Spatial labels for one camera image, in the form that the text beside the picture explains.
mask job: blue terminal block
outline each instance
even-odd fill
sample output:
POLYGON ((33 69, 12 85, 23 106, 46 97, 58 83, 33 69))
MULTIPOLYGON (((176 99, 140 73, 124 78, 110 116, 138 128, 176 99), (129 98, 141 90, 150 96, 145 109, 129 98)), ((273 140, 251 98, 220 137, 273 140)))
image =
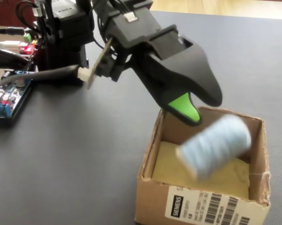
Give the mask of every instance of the blue terminal block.
POLYGON ((11 116, 11 107, 7 104, 0 103, 0 116, 1 117, 10 117, 11 116))

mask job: green connector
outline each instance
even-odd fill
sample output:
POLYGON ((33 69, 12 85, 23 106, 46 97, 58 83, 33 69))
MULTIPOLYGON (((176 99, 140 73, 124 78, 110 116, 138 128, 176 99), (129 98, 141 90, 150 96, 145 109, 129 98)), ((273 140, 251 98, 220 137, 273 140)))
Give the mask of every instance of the green connector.
POLYGON ((28 33, 26 33, 26 34, 24 34, 24 36, 23 36, 23 41, 25 42, 25 43, 31 43, 32 42, 32 37, 31 37, 31 35, 30 34, 28 34, 28 33))

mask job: light blue spool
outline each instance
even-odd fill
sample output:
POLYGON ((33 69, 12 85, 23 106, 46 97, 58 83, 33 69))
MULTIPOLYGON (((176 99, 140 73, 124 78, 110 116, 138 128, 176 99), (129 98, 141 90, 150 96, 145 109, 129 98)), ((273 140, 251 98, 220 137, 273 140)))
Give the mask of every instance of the light blue spool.
POLYGON ((241 118, 227 114, 180 146, 180 157, 196 179, 210 176, 251 146, 251 135, 241 118))

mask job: white connector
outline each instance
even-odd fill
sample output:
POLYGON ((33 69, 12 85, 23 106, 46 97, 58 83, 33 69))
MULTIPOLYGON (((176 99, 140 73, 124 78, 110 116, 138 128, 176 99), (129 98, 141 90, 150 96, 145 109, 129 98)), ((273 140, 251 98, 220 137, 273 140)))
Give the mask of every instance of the white connector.
POLYGON ((14 53, 19 53, 20 47, 25 47, 27 45, 27 43, 21 41, 0 41, 0 49, 9 50, 14 53))
POLYGON ((93 70, 80 67, 77 71, 77 77, 87 83, 87 89, 92 85, 96 75, 93 70))

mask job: open cardboard box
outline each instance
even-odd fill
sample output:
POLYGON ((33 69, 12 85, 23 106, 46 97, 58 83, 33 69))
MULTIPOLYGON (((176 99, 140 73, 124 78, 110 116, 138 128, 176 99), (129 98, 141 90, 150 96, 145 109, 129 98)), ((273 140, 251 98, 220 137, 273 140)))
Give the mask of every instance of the open cardboard box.
POLYGON ((201 107, 199 111, 203 122, 197 127, 187 126, 172 114, 160 111, 138 174, 135 221, 143 225, 262 225, 270 209, 265 122, 228 110, 201 107), (227 113, 240 116, 251 132, 252 147, 240 156, 250 164, 249 200, 152 180, 161 141, 182 144, 227 113), (213 196, 221 201, 214 222, 206 222, 213 196), (230 222, 224 221, 227 216, 230 222))

